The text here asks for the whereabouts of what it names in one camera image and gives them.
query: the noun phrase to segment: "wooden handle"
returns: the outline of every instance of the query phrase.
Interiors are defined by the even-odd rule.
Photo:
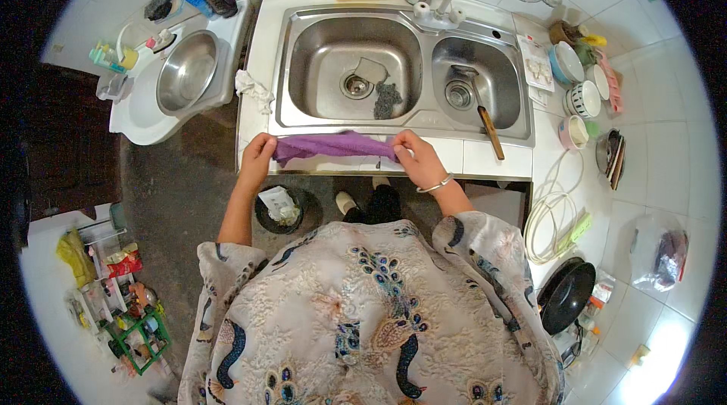
[[[490,136],[490,140],[492,140],[492,147],[495,149],[495,155],[497,155],[497,159],[500,161],[504,161],[504,151],[502,150],[502,145],[499,144],[499,138],[497,138],[495,125],[492,124],[492,120],[490,119],[490,115],[487,113],[487,109],[485,109],[483,106],[477,106],[477,113],[480,114],[480,119],[482,119],[482,124],[485,125],[487,135]]]

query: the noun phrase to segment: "person's arm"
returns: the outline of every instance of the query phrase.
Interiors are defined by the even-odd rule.
[[[277,138],[261,132],[245,147],[240,175],[232,190],[220,234],[217,236],[218,243],[232,242],[252,246],[252,204],[260,185],[268,176],[270,157],[277,144]]]
[[[405,129],[394,137],[392,142],[399,162],[404,166],[409,179],[422,189],[429,189],[447,177],[434,148],[417,134]],[[446,218],[475,208],[455,180],[451,180],[439,189],[430,192],[437,200],[442,215]]]

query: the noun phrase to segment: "purple cloth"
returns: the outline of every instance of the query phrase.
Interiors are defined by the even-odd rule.
[[[386,156],[394,162],[399,162],[391,145],[372,140],[352,130],[339,134],[278,138],[278,146],[273,153],[273,159],[285,167],[285,164],[294,157],[305,159],[317,154],[327,156]]]

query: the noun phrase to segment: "sink drain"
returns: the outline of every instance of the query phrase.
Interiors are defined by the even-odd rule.
[[[360,78],[353,71],[348,71],[341,77],[341,92],[349,99],[366,98],[373,90],[373,84]]]
[[[444,88],[444,97],[457,110],[467,110],[475,102],[471,86],[461,80],[448,83]]]

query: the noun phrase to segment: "dish rack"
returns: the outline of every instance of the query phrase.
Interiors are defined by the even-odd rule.
[[[608,58],[605,57],[604,51],[598,47],[594,47],[593,50],[596,52],[596,60],[601,69],[604,70],[605,79],[608,82],[608,100],[611,102],[611,110],[615,114],[621,114],[624,111],[624,101],[621,98],[621,89],[616,74],[613,72],[611,65],[608,64]]]

